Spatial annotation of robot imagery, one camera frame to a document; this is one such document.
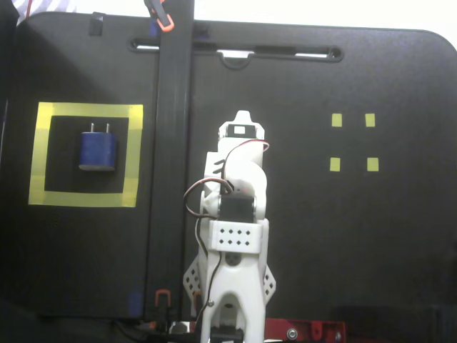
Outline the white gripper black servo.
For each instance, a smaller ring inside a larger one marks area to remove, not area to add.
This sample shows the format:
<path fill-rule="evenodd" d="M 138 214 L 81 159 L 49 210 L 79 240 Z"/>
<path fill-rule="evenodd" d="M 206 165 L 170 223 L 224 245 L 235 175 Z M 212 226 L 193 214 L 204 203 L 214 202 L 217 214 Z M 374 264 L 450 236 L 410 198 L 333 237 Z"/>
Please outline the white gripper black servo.
<path fill-rule="evenodd" d="M 238 110 L 234 121 L 226 121 L 219 127 L 220 141 L 223 138 L 236 139 L 265 139 L 264 128 L 252 122 L 250 111 Z"/>

